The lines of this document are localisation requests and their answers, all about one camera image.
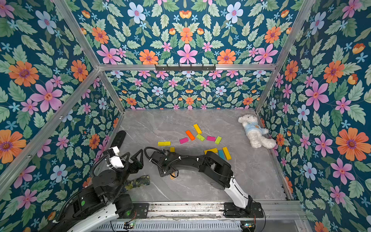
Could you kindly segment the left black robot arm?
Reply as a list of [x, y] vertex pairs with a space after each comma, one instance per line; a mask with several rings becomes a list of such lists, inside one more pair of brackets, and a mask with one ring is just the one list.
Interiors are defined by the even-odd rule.
[[92, 184], [74, 193], [61, 207], [59, 214], [41, 230], [43, 232], [75, 232], [77, 225], [84, 230], [95, 222], [116, 218], [135, 218], [134, 204], [126, 193], [128, 177], [144, 166], [144, 151], [134, 155], [119, 155], [118, 147], [103, 152], [92, 166]]

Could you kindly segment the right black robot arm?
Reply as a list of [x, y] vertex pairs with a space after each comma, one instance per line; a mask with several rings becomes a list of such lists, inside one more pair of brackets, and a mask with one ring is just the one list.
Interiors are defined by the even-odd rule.
[[192, 156], [156, 150], [147, 158], [157, 166], [161, 177], [171, 176], [180, 170], [198, 172], [211, 186], [223, 190], [232, 199], [237, 215], [247, 216], [252, 213], [253, 198], [239, 185], [231, 165], [214, 152]]

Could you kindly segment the small lime green block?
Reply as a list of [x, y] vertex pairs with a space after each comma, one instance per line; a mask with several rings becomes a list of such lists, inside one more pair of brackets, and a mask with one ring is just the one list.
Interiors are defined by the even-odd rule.
[[215, 140], [215, 144], [217, 144], [217, 145], [219, 145], [220, 144], [220, 142], [221, 142], [221, 140], [222, 140], [222, 137], [221, 136], [218, 136], [217, 138], [216, 138], [216, 140]]

